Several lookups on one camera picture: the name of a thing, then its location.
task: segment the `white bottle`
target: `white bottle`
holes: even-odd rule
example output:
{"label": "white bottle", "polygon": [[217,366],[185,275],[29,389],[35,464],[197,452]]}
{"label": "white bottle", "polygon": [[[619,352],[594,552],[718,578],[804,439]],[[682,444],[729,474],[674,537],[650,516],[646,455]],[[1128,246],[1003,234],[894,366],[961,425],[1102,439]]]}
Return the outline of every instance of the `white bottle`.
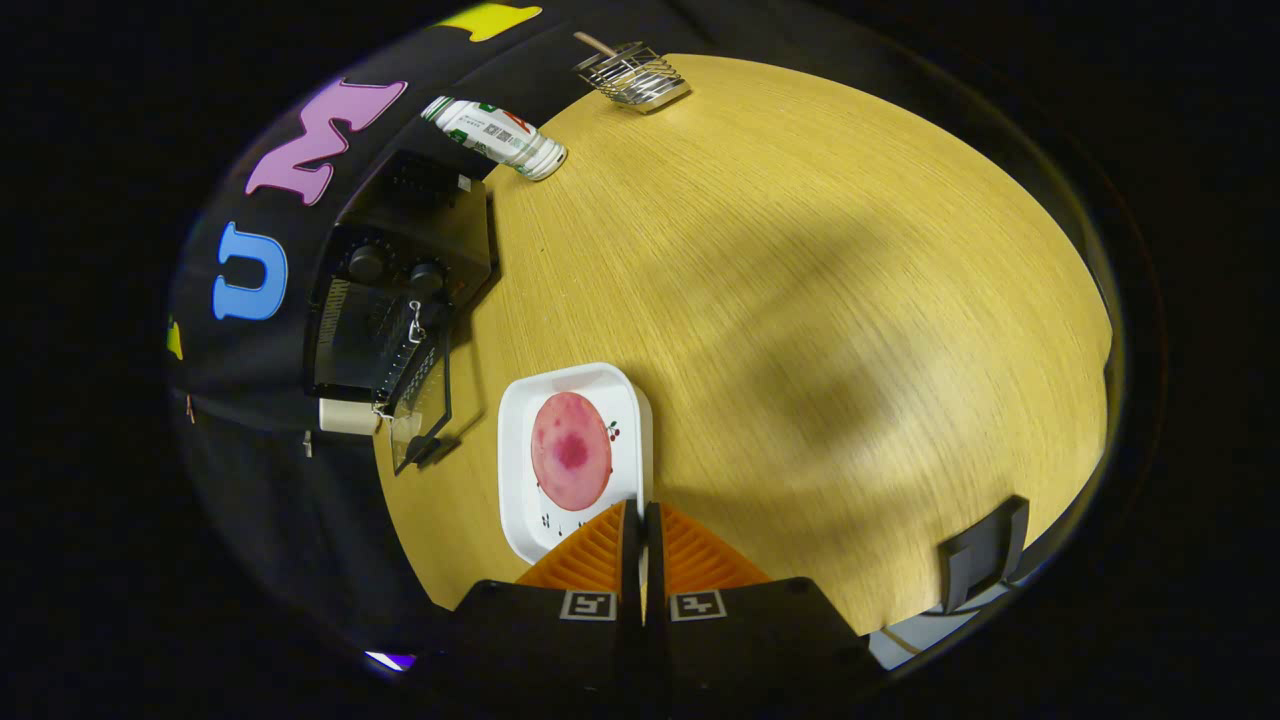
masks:
{"label": "white bottle", "polygon": [[540,181],[564,164],[568,150],[538,128],[502,108],[439,96],[422,110],[422,119],[490,160],[511,165]]}

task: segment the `oven knob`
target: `oven knob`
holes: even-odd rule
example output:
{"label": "oven knob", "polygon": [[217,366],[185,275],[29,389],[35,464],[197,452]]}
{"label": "oven knob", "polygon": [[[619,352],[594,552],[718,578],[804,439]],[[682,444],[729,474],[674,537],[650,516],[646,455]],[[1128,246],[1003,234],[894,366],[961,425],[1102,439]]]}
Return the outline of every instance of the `oven knob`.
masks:
{"label": "oven knob", "polygon": [[413,272],[408,275],[408,282],[413,286],[413,290],[422,295],[435,295],[444,287],[444,272],[440,270],[439,265],[422,263],[413,266]]}
{"label": "oven knob", "polygon": [[347,270],[351,277],[362,283],[371,283],[383,277],[383,268],[387,266],[385,258],[380,247],[366,245],[351,254]]}

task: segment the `barcode label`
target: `barcode label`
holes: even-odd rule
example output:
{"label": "barcode label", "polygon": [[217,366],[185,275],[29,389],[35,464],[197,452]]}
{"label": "barcode label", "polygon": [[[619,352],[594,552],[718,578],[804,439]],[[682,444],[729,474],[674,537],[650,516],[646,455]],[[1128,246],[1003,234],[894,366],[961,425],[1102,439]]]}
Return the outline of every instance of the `barcode label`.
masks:
{"label": "barcode label", "polygon": [[484,132],[485,132],[485,135],[492,135],[495,138],[498,138],[498,142],[509,142],[511,141],[511,133],[507,132],[507,131],[504,131],[504,129],[502,129],[498,126],[490,124],[489,127],[484,128]]}

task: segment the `metal wire basket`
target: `metal wire basket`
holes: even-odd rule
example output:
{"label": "metal wire basket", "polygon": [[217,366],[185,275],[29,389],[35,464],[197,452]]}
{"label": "metal wire basket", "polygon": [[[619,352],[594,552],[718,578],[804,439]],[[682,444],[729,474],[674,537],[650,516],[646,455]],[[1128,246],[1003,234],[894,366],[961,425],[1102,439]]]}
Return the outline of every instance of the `metal wire basket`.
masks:
{"label": "metal wire basket", "polygon": [[596,53],[573,70],[618,105],[650,113],[690,91],[671,63],[643,42],[628,42],[614,51],[613,56]]}

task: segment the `pink letter m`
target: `pink letter m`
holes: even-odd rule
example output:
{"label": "pink letter m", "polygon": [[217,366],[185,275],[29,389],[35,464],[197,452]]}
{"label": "pink letter m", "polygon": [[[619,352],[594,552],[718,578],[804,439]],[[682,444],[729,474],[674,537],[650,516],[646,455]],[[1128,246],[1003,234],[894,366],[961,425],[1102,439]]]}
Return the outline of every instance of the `pink letter m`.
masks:
{"label": "pink letter m", "polygon": [[339,79],[324,88],[302,108],[302,137],[264,155],[248,176],[244,195],[260,187],[278,187],[301,195],[303,205],[315,205],[329,187],[333,165],[325,163],[314,170],[298,165],[346,152],[347,140],[333,122],[347,120],[351,132],[360,132],[376,120],[406,87],[406,82],[379,86],[347,85]]}

